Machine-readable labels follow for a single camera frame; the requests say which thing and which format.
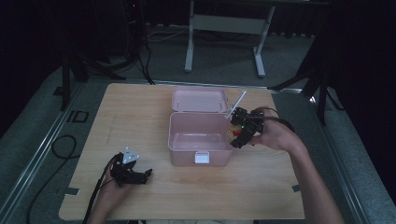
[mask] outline pink plastic container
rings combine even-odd
[[[223,88],[175,87],[168,145],[176,166],[224,166],[233,154]]]

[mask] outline human arm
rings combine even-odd
[[[269,109],[263,108],[265,117],[270,117]],[[289,153],[291,164],[303,198],[307,223],[344,223],[343,217],[312,162],[308,150],[301,139],[285,125],[268,119],[264,122],[264,132],[254,136],[251,145],[262,144]]]
[[[108,216],[123,202],[133,187],[131,184],[124,184],[120,188],[116,181],[112,179],[109,169],[106,171],[106,178],[103,183],[95,206],[88,218],[88,224],[106,223]]]

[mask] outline container lid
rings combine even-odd
[[[172,95],[172,109],[178,112],[225,113],[228,105],[223,88],[176,86]]]

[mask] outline black wire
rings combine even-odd
[[[72,147],[72,150],[70,151],[70,154],[69,154],[67,157],[60,156],[58,153],[55,152],[55,144],[56,144],[60,139],[63,139],[63,138],[71,138],[71,139],[73,140],[73,147]],[[48,185],[48,183],[51,181],[51,179],[52,179],[56,174],[58,174],[58,172],[64,167],[64,165],[65,165],[69,160],[72,160],[72,159],[75,159],[75,158],[79,158],[79,155],[78,155],[78,156],[73,156],[73,154],[74,154],[74,152],[76,151],[76,148],[77,148],[77,140],[76,140],[76,138],[75,138],[74,136],[72,136],[72,135],[66,134],[66,135],[62,135],[62,136],[56,138],[56,139],[51,143],[50,147],[51,147],[51,151],[55,154],[55,156],[58,157],[58,158],[60,158],[60,159],[63,159],[64,162],[58,167],[58,169],[57,169],[57,170],[50,176],[50,178],[44,183],[44,185],[41,187],[41,189],[40,189],[40,190],[38,191],[38,193],[35,195],[35,197],[33,198],[33,200],[30,202],[29,208],[28,208],[28,212],[27,212],[27,214],[26,214],[26,223],[27,223],[27,224],[30,224],[30,214],[31,214],[31,212],[32,212],[33,205],[35,204],[35,200],[36,200],[36,199],[38,198],[38,196],[41,194],[41,191],[43,191],[43,189]]]

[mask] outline white stand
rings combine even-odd
[[[259,46],[253,48],[253,54],[258,76],[265,77],[262,64],[262,46],[264,45],[265,37],[267,37],[274,11],[275,7],[271,7],[266,20],[198,15],[194,14],[194,0],[190,0],[189,45],[187,46],[184,70],[188,73],[192,70],[194,30],[222,31],[261,36]]]

